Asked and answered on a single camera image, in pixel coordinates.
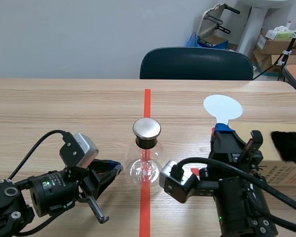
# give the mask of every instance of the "white sink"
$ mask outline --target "white sink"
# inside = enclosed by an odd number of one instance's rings
[[[255,49],[264,18],[269,8],[282,8],[293,0],[240,0],[252,7],[245,31],[240,40],[237,51],[251,57]]]
[[[258,8],[282,8],[289,4],[291,0],[240,0],[242,3]]]

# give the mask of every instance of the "chair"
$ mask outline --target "chair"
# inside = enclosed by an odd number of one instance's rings
[[[144,57],[140,79],[252,80],[253,67],[247,56],[233,51],[158,48]]]

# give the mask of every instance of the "glass bottle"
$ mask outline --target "glass bottle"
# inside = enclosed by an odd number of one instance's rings
[[[141,118],[133,125],[136,136],[126,151],[125,171],[131,182],[158,185],[159,173],[167,163],[167,156],[157,137],[161,126],[152,118]]]

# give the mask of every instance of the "metal lid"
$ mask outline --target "metal lid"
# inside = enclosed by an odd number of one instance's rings
[[[161,126],[153,118],[141,118],[134,123],[133,132],[142,140],[151,140],[159,136]]]

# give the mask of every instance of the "box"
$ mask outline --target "box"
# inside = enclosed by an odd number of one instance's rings
[[[277,32],[270,30],[266,33],[265,37],[269,38],[270,40],[292,40],[293,33],[293,31]]]
[[[218,37],[215,35],[207,36],[205,38],[199,38],[197,43],[204,48],[218,48],[218,49],[226,49],[228,46],[228,40],[222,37]]]
[[[296,124],[230,122],[229,127],[244,142],[249,141],[252,130],[259,130],[263,136],[263,144],[259,149],[263,155],[259,173],[272,186],[296,186],[296,164],[282,161],[270,135],[272,131],[296,132]]]
[[[291,40],[271,40],[265,37],[263,33],[260,33],[257,48],[261,51],[262,54],[274,54],[280,55],[284,50],[287,50],[288,45]],[[296,55],[296,41],[292,47],[292,54]]]
[[[253,51],[253,58],[254,66],[257,67],[259,73],[263,72],[264,70],[268,69],[271,65],[273,65],[280,55],[268,55],[262,54],[260,50],[257,48]],[[296,64],[296,55],[290,55],[287,60],[288,64]],[[266,71],[263,75],[264,76],[274,76],[278,77],[280,75],[282,66],[276,65],[273,68]]]

